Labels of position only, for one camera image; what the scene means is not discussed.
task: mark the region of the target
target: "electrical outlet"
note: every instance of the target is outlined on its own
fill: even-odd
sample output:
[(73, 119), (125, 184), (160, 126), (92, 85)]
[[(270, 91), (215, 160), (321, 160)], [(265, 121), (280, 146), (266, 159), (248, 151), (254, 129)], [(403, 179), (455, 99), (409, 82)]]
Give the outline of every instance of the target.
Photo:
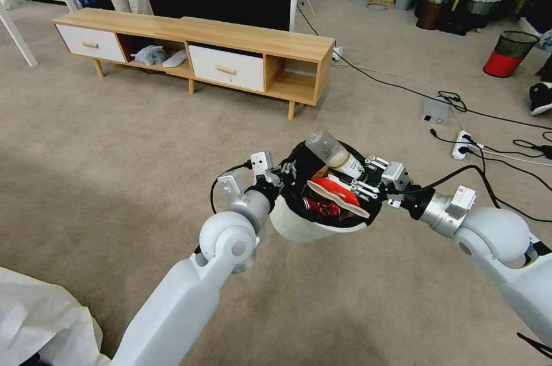
[(460, 148), (462, 147), (470, 148), (470, 144), (466, 143), (466, 142), (469, 142), (469, 140), (464, 138), (464, 136), (466, 135), (471, 137), (471, 135), (468, 132), (466, 132), (465, 130), (461, 130), (458, 133), (458, 136), (456, 137), (456, 143), (453, 146), (453, 158), (456, 160), (462, 160), (466, 157), (465, 153), (459, 152)]

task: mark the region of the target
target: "white chair leg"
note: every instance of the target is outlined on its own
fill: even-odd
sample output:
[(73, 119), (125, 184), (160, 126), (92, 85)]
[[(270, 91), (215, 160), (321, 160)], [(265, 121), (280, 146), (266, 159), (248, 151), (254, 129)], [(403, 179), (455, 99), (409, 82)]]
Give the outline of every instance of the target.
[(2, 23), (6, 27), (7, 32), (10, 33), (11, 38), (15, 42), (17, 48), (19, 49), (19, 51), (21, 52), (21, 54), (29, 64), (29, 66), (31, 67), (36, 66), (38, 62), (33, 56), (33, 53), (30, 52), (30, 49), (27, 46), (27, 43), (25, 42), (25, 40), (23, 40), (21, 33), (19, 32), (16, 25), (13, 23), (6, 9), (1, 3), (0, 3), (0, 19), (2, 20)]

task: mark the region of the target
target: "plastic bottle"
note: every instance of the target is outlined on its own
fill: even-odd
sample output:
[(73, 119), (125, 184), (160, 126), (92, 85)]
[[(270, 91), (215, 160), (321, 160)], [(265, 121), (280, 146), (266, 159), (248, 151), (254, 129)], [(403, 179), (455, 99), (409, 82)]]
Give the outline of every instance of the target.
[(359, 179), (364, 166), (347, 152), (327, 130), (316, 129), (305, 141), (305, 146), (324, 161), (330, 168)]

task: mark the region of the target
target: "drawer handle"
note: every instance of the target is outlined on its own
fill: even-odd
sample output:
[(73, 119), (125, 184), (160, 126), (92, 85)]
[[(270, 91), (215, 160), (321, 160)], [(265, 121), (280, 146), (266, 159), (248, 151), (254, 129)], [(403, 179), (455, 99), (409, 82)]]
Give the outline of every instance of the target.
[(218, 71), (221, 71), (221, 72), (224, 72), (224, 73), (228, 73), (228, 74), (236, 74), (236, 69), (231, 69), (229, 67), (224, 67), (224, 66), (221, 66), (219, 64), (217, 64), (217, 70)]
[(90, 48), (98, 48), (99, 47), (98, 43), (93, 43), (92, 41), (83, 41), (82, 45), (84, 47), (90, 47)]

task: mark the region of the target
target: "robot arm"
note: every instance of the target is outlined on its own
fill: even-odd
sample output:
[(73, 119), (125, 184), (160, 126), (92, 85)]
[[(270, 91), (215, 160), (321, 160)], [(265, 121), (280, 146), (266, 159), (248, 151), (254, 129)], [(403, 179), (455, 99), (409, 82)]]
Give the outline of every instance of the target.
[(274, 173), (281, 169), (271, 161), (267, 152), (251, 156), (255, 184), (249, 188), (237, 172), (219, 177), (228, 210), (205, 221), (199, 247), (176, 263), (149, 296), (127, 327), (111, 366), (181, 363), (219, 305), (226, 279), (254, 262), (283, 184)]
[[(452, 239), (493, 279), (512, 310), (552, 346), (552, 252), (520, 216), (472, 209), (476, 192), (464, 186), (450, 197), (414, 185), (402, 163), (375, 156), (363, 160), (362, 181), (335, 173), (370, 209), (368, 224), (387, 201)], [(268, 214), (282, 189), (295, 185), (296, 168), (302, 165), (288, 158), (274, 166), (270, 153), (259, 152), (251, 156), (253, 186), (246, 188), (236, 172), (219, 177), (228, 210), (205, 222), (199, 247), (169, 270), (130, 322), (112, 366), (180, 364), (218, 306), (226, 279), (253, 264)]]
[(472, 208), (477, 194), (462, 185), (453, 196), (422, 190), (412, 183), (402, 163), (371, 157), (366, 164), (382, 168), (392, 207), (407, 209), (413, 219), (458, 244), (497, 284), (517, 316), (545, 345), (552, 346), (552, 251), (518, 214)]

